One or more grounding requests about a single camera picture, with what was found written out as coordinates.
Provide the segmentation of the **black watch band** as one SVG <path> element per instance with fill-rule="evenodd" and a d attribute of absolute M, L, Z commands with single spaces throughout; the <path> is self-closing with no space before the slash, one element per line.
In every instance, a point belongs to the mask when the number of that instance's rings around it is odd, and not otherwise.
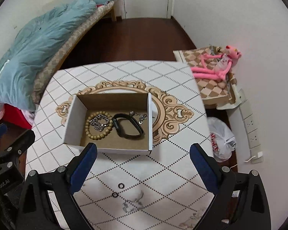
<path fill-rule="evenodd" d="M 121 138 L 134 140 L 141 138 L 144 134 L 140 124 L 128 114 L 117 113 L 112 120 L 116 133 Z"/>

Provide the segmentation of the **light blue duvet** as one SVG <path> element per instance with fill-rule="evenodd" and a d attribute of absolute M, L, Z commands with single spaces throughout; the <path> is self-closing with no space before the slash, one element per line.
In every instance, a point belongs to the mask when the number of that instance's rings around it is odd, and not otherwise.
<path fill-rule="evenodd" d="M 29 21 L 0 59 L 0 119 L 4 105 L 34 112 L 51 80 L 51 60 L 99 8 L 115 0 L 73 0 Z"/>

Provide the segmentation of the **pink panther plush toy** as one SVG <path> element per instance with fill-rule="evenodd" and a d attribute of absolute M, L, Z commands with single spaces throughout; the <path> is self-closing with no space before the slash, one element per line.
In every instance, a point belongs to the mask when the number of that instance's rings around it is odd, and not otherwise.
<path fill-rule="evenodd" d="M 225 52 L 219 55 L 208 55 L 207 53 L 201 55 L 200 60 L 202 67 L 192 67 L 191 71 L 194 78 L 225 81 L 227 73 L 241 57 L 242 53 L 237 48 L 227 45 Z M 209 69 L 205 63 L 205 60 L 209 59 L 218 59 L 213 69 Z"/>

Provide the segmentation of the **red cloth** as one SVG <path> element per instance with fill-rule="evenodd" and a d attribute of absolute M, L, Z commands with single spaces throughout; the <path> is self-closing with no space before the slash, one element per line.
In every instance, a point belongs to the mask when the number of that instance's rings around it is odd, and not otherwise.
<path fill-rule="evenodd" d="M 9 122 L 23 129 L 31 129 L 32 125 L 27 121 L 21 110 L 11 106 L 9 104 L 4 104 L 4 115 L 2 117 L 4 122 Z"/>

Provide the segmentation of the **checkered beige mattress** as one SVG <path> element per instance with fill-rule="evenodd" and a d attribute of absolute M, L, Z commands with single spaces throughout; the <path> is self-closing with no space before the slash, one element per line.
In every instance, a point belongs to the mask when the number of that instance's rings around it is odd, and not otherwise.
<path fill-rule="evenodd" d="M 83 38 L 83 36 L 104 16 L 107 14 L 115 14 L 114 1 L 101 5 L 97 8 L 89 18 L 87 18 L 76 30 L 74 30 L 68 40 L 61 46 L 61 48 L 50 59 L 48 64 L 41 70 L 33 85 L 33 92 L 31 98 L 35 104 L 39 104 L 44 94 L 44 91 L 50 82 L 52 76 L 62 66 L 67 56 L 71 53 L 77 43 Z"/>

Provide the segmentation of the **open cardboard box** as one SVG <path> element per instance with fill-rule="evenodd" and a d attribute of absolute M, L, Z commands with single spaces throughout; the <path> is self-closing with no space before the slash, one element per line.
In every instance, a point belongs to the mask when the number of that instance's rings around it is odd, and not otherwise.
<path fill-rule="evenodd" d="M 144 134 L 139 139 L 117 135 L 113 116 L 128 114 L 140 124 Z M 147 155 L 152 144 L 152 96 L 140 93 L 105 93 L 75 95 L 65 123 L 63 142 L 76 149 L 93 143 L 98 152 Z"/>

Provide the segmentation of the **white plastic bag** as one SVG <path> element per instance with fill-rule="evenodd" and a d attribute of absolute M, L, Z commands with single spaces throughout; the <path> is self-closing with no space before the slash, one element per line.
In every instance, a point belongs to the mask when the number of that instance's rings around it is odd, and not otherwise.
<path fill-rule="evenodd" d="M 218 163 L 223 163 L 231 158 L 232 152 L 235 150 L 235 136 L 220 119 L 208 117 L 207 122 L 214 158 Z"/>

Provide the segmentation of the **white power strip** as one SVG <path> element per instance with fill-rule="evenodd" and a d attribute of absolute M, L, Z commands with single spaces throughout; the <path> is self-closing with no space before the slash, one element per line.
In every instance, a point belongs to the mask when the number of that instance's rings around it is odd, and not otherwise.
<path fill-rule="evenodd" d="M 250 158 L 245 160 L 245 163 L 261 163 L 263 162 L 263 151 L 261 149 L 261 144 L 258 135 L 258 127 L 255 119 L 253 117 L 253 111 L 250 102 L 244 94 L 244 90 L 240 89 L 238 91 L 239 99 L 241 101 L 238 106 L 239 112 L 242 118 L 243 126 L 246 131 L 248 147 L 250 150 Z"/>

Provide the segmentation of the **checkered brown cushion box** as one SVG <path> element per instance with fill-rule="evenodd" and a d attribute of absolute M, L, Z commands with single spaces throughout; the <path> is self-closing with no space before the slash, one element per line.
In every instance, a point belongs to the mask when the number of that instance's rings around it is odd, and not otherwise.
<path fill-rule="evenodd" d="M 208 46 L 191 50 L 174 50 L 173 54 L 178 62 L 186 63 L 190 67 L 202 67 L 200 56 L 219 55 L 225 49 L 217 46 Z M 213 69 L 218 59 L 205 60 L 209 69 Z M 235 108 L 241 102 L 237 92 L 237 80 L 232 71 L 226 75 L 226 80 L 209 80 L 195 78 L 200 90 L 203 103 L 207 107 L 215 107 L 219 110 Z"/>

